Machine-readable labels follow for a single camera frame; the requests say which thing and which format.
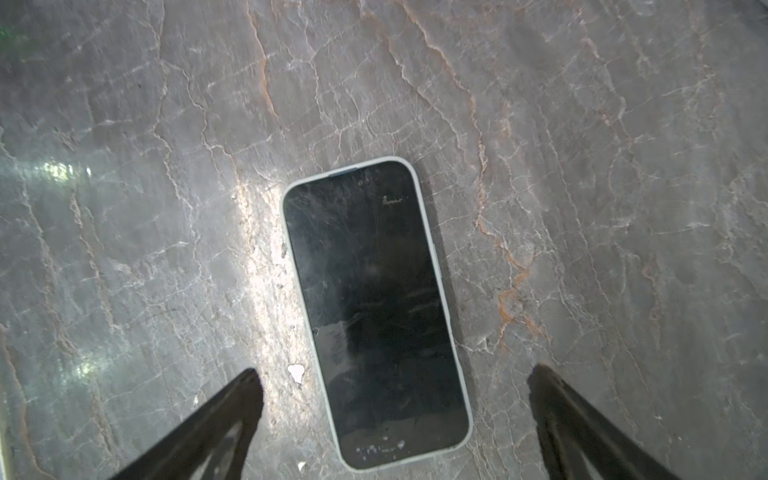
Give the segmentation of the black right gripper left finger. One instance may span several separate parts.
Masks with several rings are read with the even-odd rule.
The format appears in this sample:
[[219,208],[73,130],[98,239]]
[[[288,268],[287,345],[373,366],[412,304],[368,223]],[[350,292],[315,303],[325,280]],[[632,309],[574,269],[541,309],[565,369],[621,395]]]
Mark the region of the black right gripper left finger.
[[257,371],[243,370],[116,479],[240,479],[264,408]]

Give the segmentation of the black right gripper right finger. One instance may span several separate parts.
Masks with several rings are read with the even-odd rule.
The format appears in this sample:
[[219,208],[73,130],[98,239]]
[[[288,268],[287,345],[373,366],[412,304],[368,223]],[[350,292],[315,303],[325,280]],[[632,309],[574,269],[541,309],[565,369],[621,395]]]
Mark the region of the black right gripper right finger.
[[549,366],[527,379],[541,456],[551,479],[675,479]]

